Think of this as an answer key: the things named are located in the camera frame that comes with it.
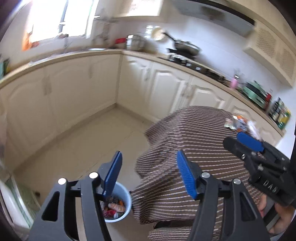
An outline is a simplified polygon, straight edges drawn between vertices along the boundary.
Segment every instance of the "wooden countertop edge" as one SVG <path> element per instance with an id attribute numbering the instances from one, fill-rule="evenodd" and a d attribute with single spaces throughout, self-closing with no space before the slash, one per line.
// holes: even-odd
<path id="1" fill-rule="evenodd" d="M 0 80 L 0 89 L 12 82 L 13 80 L 30 73 L 32 71 L 35 71 L 37 69 L 43 68 L 47 65 L 50 64 L 55 64 L 58 62 L 70 60 L 70 59 L 75 59 L 75 58 L 82 58 L 82 57 L 88 57 L 88 56 L 97 56 L 97 55 L 109 55 L 109 54 L 123 54 L 123 55 L 129 55 L 129 56 L 134 56 L 134 57 L 139 57 L 147 60 L 151 60 L 154 62 L 158 62 L 160 64 L 164 64 L 167 66 L 170 66 L 172 68 L 179 69 L 181 71 L 184 71 L 188 74 L 191 74 L 193 76 L 196 76 L 198 78 L 201 78 L 212 85 L 217 86 L 218 88 L 226 91 L 227 93 L 231 94 L 235 98 L 239 99 L 243 103 L 245 103 L 247 106 L 252 108 L 257 114 L 259 114 L 262 118 L 264 118 L 271 126 L 281 135 L 284 136 L 285 130 L 282 131 L 278 128 L 278 126 L 265 114 L 263 113 L 260 109 L 258 109 L 254 104 L 252 104 L 250 101 L 245 99 L 238 91 L 232 90 L 228 88 L 227 86 L 199 73 L 194 70 L 191 70 L 189 68 L 186 68 L 182 65 L 178 65 L 175 63 L 172 63 L 170 61 L 160 59 L 157 57 L 157 55 L 152 55 L 152 54 L 147 54 L 147 53 L 142 53 L 142 52 L 135 52 L 135 51 L 128 51 L 128 50 L 120 50 L 120 49 L 107 49 L 107 50 L 99 50 L 99 51 L 81 51 L 81 52 L 73 52 L 73 53 L 66 53 L 64 55 L 60 55 L 57 57 L 52 57 L 50 59 L 44 59 L 41 61 L 36 62 L 35 64 L 25 64 L 14 71 L 10 72 L 8 75 L 6 75 L 4 78 Z"/>

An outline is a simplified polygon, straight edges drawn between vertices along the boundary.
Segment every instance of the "blue gripper pad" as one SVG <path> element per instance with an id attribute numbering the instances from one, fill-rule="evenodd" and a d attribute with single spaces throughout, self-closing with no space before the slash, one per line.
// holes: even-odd
<path id="1" fill-rule="evenodd" d="M 101 179 L 104 181 L 101 184 L 101 187 L 103 189 L 103 195 L 105 198 L 111 196 L 116 180 L 118 178 L 121 166 L 122 166 L 122 154 L 120 151 L 115 152 L 114 156 L 112 157 L 112 161 L 108 163 L 104 163 L 100 166 L 98 172 Z"/>
<path id="2" fill-rule="evenodd" d="M 200 167 L 197 164 L 190 162 L 182 150 L 177 152 L 177 164 L 187 193 L 193 199 L 196 199 L 198 196 L 197 180 L 202 173 Z"/>
<path id="3" fill-rule="evenodd" d="M 250 135 L 244 133 L 244 132 L 239 132 L 237 134 L 237 140 L 250 148 L 252 151 L 255 152 L 262 152 L 264 150 L 264 147 L 262 145 L 261 141 L 256 140 L 255 138 L 251 137 Z"/>

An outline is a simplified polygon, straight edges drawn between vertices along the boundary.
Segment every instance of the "tile floor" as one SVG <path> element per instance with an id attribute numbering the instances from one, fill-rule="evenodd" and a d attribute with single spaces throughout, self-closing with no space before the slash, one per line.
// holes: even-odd
<path id="1" fill-rule="evenodd" d="M 75 129 L 34 159 L 15 171 L 15 177 L 41 193 L 43 202 L 52 186 L 61 177 L 77 180 L 96 171 L 111 160 L 116 150 L 123 154 L 118 182 L 128 190 L 140 183 L 134 171 L 136 159 L 148 149 L 143 132 L 150 123 L 138 120 L 124 110 L 114 108 Z M 81 203 L 77 198 L 77 219 L 80 240 L 85 240 Z M 118 223 L 107 224 L 113 241 L 148 240 L 152 225 L 139 225 L 130 213 Z"/>

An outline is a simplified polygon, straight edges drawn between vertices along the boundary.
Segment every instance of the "window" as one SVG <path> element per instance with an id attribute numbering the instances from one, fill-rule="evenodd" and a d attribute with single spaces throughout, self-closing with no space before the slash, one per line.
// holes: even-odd
<path id="1" fill-rule="evenodd" d="M 99 0 L 33 0 L 26 35 L 29 42 L 59 34 L 90 37 Z"/>

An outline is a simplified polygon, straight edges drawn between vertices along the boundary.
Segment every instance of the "pan handle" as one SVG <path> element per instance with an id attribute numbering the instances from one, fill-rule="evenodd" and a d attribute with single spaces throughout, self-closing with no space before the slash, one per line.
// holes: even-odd
<path id="1" fill-rule="evenodd" d="M 166 36 L 168 36 L 170 39 L 172 39 L 174 42 L 176 42 L 176 40 L 171 36 L 171 35 L 169 35 L 167 32 L 164 32 L 163 33 L 164 35 L 166 35 Z"/>

